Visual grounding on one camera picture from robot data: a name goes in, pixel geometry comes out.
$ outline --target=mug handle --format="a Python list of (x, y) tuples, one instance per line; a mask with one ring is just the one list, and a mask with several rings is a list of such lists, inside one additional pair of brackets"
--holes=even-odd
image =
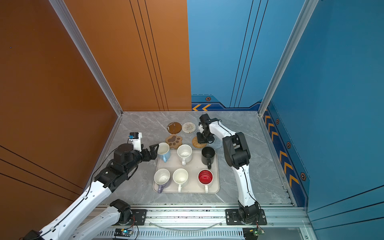
[(157, 193), (162, 193), (162, 192), (163, 192), (163, 185), (159, 185)]

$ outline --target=ventilation grille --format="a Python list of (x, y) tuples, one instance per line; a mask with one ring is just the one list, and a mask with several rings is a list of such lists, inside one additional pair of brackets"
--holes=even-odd
[[(96, 238), (111, 238), (114, 235), (113, 230), (102, 231)], [(136, 237), (137, 230), (133, 232), (133, 237)], [(237, 228), (227, 228), (223, 230), (207, 230), (202, 232), (196, 231), (171, 231), (171, 230), (153, 230), (152, 228), (143, 229), (139, 231), (139, 236), (137, 239), (151, 239), (151, 238), (232, 238), (233, 237), (243, 237), (243, 232)]]

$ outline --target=purple mug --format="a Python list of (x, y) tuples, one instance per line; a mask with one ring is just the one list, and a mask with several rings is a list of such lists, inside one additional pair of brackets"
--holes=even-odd
[(166, 187), (169, 187), (171, 181), (170, 181), (170, 173), (167, 169), (162, 168), (157, 170), (155, 173), (155, 176), (153, 177), (155, 180), (155, 183), (159, 185), (157, 189), (157, 193), (162, 193), (163, 189)]

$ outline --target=red mug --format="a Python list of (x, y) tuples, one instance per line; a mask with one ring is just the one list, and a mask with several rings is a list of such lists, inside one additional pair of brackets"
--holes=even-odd
[(209, 192), (209, 186), (212, 184), (213, 181), (213, 174), (209, 170), (201, 170), (198, 175), (199, 183), (203, 186), (205, 189), (205, 193)]

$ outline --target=brown coaster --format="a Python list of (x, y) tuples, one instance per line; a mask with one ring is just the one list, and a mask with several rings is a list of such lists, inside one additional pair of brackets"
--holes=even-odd
[(181, 131), (181, 124), (178, 122), (171, 122), (167, 126), (168, 132), (171, 134), (176, 134)]
[(197, 142), (197, 137), (194, 137), (192, 139), (192, 145), (195, 147), (195, 148), (204, 148), (205, 146), (207, 146), (206, 143), (203, 143), (203, 144), (200, 144)]
[(168, 143), (170, 148), (177, 149), (178, 147), (183, 145), (182, 140), (183, 140), (182, 137), (180, 137), (176, 134), (172, 134), (166, 138), (166, 143)]

